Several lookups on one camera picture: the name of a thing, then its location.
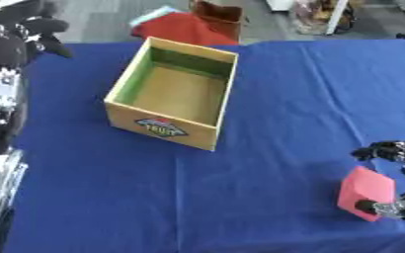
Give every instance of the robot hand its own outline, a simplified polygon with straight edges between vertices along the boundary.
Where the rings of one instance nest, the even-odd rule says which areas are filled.
[[[0,154],[25,121],[27,88],[22,68],[43,52],[64,57],[71,54],[53,35],[67,23],[52,18],[55,7],[41,0],[27,0],[0,8]]]
[[[53,35],[65,32],[68,24],[53,19],[55,5],[27,0],[0,8],[0,67],[20,69],[41,52],[70,57]]]
[[[369,147],[363,147],[352,152],[360,161],[373,158],[383,158],[389,161],[403,163],[402,172],[405,174],[405,142],[382,141],[374,142]]]
[[[359,148],[352,155],[360,161],[373,158],[383,158],[389,161],[403,163],[402,172],[405,174],[405,142],[382,141],[374,142],[369,147]],[[405,194],[393,203],[375,203],[370,200],[361,200],[357,203],[357,209],[371,214],[399,217],[405,219]]]
[[[52,18],[55,8],[42,0],[0,0],[0,252],[12,219],[12,203],[27,164],[10,146],[26,118],[27,82],[23,68],[43,52],[70,57],[53,33],[67,23]]]

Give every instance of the pink foam block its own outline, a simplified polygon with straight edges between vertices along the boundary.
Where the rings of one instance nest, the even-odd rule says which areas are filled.
[[[338,206],[368,221],[375,221],[379,215],[372,215],[355,208],[359,200],[391,203],[395,197],[395,183],[392,179],[362,166],[356,167],[342,182]]]

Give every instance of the floor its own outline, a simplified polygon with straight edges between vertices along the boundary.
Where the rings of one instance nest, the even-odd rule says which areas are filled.
[[[58,16],[71,24],[60,35],[64,42],[129,42],[128,22],[163,5],[187,10],[189,0],[55,0]],[[241,42],[270,40],[389,39],[405,33],[405,13],[392,0],[365,0],[358,9],[351,32],[331,37],[300,35],[291,25],[287,13],[272,13],[265,0],[211,0],[222,5],[237,5],[245,10]]]

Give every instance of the open wooden crate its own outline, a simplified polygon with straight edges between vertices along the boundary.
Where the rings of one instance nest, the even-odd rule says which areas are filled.
[[[114,127],[214,150],[238,55],[149,38],[105,99]]]

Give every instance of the blue tablecloth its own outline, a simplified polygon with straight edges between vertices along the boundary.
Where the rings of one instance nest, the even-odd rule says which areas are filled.
[[[405,221],[336,207],[349,155],[405,140],[405,41],[261,42],[240,53],[214,153],[110,127],[139,43],[74,44],[30,69],[30,170],[6,253],[405,252]],[[396,180],[399,165],[366,164]]]

